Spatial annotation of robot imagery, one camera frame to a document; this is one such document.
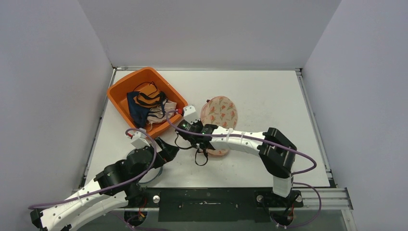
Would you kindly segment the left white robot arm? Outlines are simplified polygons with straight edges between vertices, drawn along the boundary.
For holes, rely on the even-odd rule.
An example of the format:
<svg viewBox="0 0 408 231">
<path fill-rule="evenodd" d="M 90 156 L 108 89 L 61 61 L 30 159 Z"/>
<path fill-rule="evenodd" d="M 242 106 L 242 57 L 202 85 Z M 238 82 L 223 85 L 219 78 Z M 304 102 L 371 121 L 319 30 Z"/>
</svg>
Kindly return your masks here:
<svg viewBox="0 0 408 231">
<path fill-rule="evenodd" d="M 146 200 L 140 179 L 172 161 L 178 152 L 178 147 L 160 138 L 138 139 L 125 158 L 106 166 L 65 200 L 32 206 L 31 222 L 40 231 L 76 231 L 116 208 L 138 207 Z"/>
</svg>

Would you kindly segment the white mesh laundry bag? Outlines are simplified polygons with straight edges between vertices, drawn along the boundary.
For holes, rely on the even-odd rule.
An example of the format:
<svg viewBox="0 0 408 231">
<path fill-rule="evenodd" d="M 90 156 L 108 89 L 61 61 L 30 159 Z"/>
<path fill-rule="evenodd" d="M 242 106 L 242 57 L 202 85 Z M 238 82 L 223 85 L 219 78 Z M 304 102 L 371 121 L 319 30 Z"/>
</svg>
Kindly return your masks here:
<svg viewBox="0 0 408 231">
<path fill-rule="evenodd" d="M 136 153 L 135 151 L 136 151 L 136 150 L 134 149 L 134 150 L 132 150 L 131 152 L 129 152 L 129 153 L 127 154 L 127 157 L 130 157 L 131 155 L 135 154 L 135 153 Z M 152 181 L 154 181 L 155 179 L 157 179 L 159 176 L 161 176 L 162 173 L 163 173 L 163 167 L 160 167 L 154 177 L 152 177 L 151 179 L 149 179 L 149 180 L 147 180 L 147 181 L 144 181 L 144 182 L 139 181 L 139 184 L 149 184 L 149 183 L 151 183 Z"/>
</svg>

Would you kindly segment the floral padded bra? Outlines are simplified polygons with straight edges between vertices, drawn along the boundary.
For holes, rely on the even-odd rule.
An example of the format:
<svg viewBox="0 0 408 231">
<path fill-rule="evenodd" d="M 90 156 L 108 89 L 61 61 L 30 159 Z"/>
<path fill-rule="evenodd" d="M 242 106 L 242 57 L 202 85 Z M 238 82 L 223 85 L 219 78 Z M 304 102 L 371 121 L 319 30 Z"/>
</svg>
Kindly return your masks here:
<svg viewBox="0 0 408 231">
<path fill-rule="evenodd" d="M 238 122 L 238 112 L 234 102 L 226 96 L 216 96 L 204 104 L 200 112 L 203 125 L 212 124 L 226 130 L 235 129 Z"/>
</svg>

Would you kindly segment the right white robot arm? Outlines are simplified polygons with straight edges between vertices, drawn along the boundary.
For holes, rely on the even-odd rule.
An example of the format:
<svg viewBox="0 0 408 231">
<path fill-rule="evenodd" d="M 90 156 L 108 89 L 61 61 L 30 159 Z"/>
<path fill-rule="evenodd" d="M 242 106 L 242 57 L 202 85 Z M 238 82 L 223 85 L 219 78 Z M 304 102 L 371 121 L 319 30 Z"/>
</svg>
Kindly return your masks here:
<svg viewBox="0 0 408 231">
<path fill-rule="evenodd" d="M 272 200 L 285 206 L 291 200 L 292 166 L 297 147 L 276 128 L 264 132 L 243 132 L 232 128 L 182 120 L 176 131 L 192 146 L 207 150 L 233 150 L 258 156 L 273 176 Z"/>
</svg>

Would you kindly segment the navy blue bra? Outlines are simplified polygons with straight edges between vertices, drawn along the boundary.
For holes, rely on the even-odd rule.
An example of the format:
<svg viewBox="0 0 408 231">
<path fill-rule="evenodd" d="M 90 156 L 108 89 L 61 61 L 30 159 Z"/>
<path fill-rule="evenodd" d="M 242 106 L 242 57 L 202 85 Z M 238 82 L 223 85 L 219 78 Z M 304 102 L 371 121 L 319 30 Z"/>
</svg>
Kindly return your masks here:
<svg viewBox="0 0 408 231">
<path fill-rule="evenodd" d="M 127 104 L 131 120 L 136 128 L 145 128 L 147 123 L 147 117 L 150 112 L 150 108 L 143 107 L 136 103 L 135 97 L 139 95 L 138 91 L 132 91 L 127 93 Z"/>
</svg>

